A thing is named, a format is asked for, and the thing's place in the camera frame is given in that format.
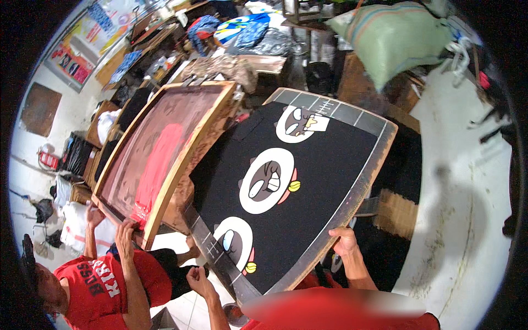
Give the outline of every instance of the floor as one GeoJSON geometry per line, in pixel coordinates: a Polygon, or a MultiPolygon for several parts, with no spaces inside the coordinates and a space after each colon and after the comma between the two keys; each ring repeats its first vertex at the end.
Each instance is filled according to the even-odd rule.
{"type": "MultiPolygon", "coordinates": [[[[174,232],[169,234],[157,235],[152,245],[152,250],[169,248],[173,249],[176,253],[185,253],[189,250],[185,243],[185,235],[174,232]]],[[[183,264],[198,265],[202,266],[205,264],[203,257],[191,259],[183,264]]],[[[216,292],[220,296],[220,302],[222,305],[233,303],[234,299],[229,295],[228,291],[218,280],[218,277],[214,272],[210,271],[208,279],[213,284],[216,292]]],[[[199,296],[196,292],[191,291],[185,295],[169,301],[163,306],[157,306],[150,309],[150,316],[154,317],[164,307],[167,307],[170,312],[172,319],[176,323],[179,330],[209,330],[211,325],[209,323],[209,313],[207,310],[207,304],[205,299],[199,296]]]]}

